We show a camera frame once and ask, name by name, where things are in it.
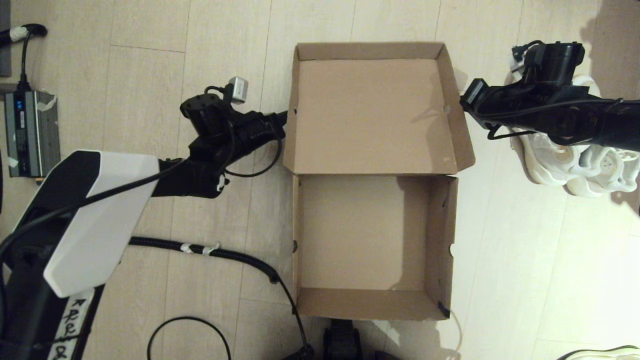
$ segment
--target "sneaker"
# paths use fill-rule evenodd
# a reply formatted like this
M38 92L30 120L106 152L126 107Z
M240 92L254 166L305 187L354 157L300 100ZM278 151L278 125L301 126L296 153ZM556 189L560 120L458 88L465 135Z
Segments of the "sneaker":
M576 350L558 360L640 360L640 349L633 346L610 350Z
M576 75L572 83L588 86L589 94L600 96L600 88L591 76ZM545 133L520 136L524 147L525 165L531 178L538 184L562 186L578 177L593 177L599 172L599 161L580 162L582 152L589 145L558 145Z
M566 185L574 195L599 197L603 193L633 192L637 188L640 154L636 151L591 145L579 162L592 167L599 163L600 172L595 176L569 180Z

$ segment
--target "gray connector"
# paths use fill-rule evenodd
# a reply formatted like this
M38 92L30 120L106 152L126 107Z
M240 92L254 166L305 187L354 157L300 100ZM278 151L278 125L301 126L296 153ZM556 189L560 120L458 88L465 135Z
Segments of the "gray connector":
M234 86L234 91L231 94L231 102L234 104L244 104L247 91L249 90L249 81L234 76L229 80L229 83Z

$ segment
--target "white tape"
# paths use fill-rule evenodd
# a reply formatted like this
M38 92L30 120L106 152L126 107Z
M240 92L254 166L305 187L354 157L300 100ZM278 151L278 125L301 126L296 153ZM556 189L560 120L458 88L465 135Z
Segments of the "white tape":
M38 102L38 104L36 105L36 108L38 109L38 111L47 111L51 109L56 104L57 101L58 101L58 97L54 95L53 99L51 99L51 101L49 101L47 104L45 104L44 102Z
M193 254L193 251L191 251L191 248L189 248L191 246L191 244L182 244L180 246L180 250L182 250L182 252L186 252L187 254Z
M17 28L12 28L11 30L9 30L9 37L11 38L11 41L16 42L20 39L26 38L27 33L29 33L29 30L27 30L27 28L25 28L24 26L18 26Z
M212 252L214 252L215 250L220 249L220 242L217 242L214 246L209 247L209 246L205 246L202 249L202 255L204 256L210 256Z
M9 167L16 167L16 166L18 166L18 160L14 159L14 158L12 158L12 157L9 157L9 158L8 158L8 160L9 160Z

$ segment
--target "cardboard box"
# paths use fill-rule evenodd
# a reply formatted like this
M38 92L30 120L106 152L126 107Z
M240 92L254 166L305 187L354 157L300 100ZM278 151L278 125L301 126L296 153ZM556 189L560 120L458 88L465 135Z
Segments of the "cardboard box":
M443 43L298 44L294 173L302 315L449 316L457 179L474 153Z

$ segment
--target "box lid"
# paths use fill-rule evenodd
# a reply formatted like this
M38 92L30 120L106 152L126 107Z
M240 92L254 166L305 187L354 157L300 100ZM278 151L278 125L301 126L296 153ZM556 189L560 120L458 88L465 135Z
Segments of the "box lid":
M298 44L285 166L295 174L455 174L475 162L440 42Z

